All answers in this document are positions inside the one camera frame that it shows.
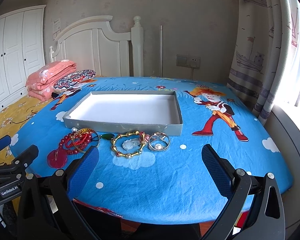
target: folded pink quilt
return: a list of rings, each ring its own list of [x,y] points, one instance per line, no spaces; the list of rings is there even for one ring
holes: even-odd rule
[[[77,64],[68,59],[49,63],[28,76],[26,86],[28,90],[44,90],[65,75],[75,72],[76,67]]]
[[[41,91],[33,90],[28,88],[28,95],[33,98],[38,98],[41,101],[47,101],[52,98],[51,93],[53,92],[53,84],[50,84],[48,87]]]

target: jade pendant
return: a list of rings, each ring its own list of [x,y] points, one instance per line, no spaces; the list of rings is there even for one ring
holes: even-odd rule
[[[113,133],[105,133],[105,134],[101,134],[100,137],[102,139],[106,139],[106,140],[110,141],[111,139],[114,138],[114,134]]]

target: red pendant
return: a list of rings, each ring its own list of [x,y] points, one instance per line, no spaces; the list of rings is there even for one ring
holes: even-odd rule
[[[61,169],[66,165],[68,160],[68,154],[65,149],[58,148],[50,152],[47,156],[47,163],[50,167],[55,169]]]

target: wall outlet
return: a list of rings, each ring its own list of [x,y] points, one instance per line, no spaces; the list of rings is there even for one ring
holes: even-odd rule
[[[189,67],[189,68],[200,68],[200,57],[181,55],[177,54],[177,66],[180,67]]]
[[[191,68],[200,68],[200,57],[188,56],[187,65]]]

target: blue gripper pad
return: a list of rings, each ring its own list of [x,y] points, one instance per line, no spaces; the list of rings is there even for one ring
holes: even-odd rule
[[[98,164],[99,151],[96,147],[90,147],[82,158],[77,169],[68,178],[67,195],[70,200],[79,196],[86,185],[91,173]]]
[[[9,135],[3,136],[0,139],[0,151],[3,150],[5,147],[11,144],[11,138]]]
[[[220,194],[230,199],[233,195],[234,178],[225,163],[210,144],[203,146],[201,157]]]

